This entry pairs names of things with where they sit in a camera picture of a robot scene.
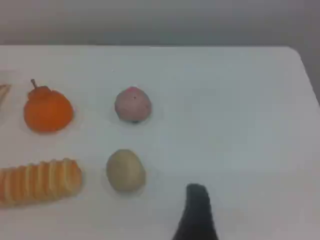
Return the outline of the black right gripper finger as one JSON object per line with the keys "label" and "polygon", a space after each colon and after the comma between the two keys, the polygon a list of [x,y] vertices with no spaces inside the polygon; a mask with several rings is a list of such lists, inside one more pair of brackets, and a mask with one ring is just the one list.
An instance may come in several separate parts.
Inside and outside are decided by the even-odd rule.
{"label": "black right gripper finger", "polygon": [[183,214],[174,240],[218,240],[209,193],[204,185],[190,183],[186,187]]}

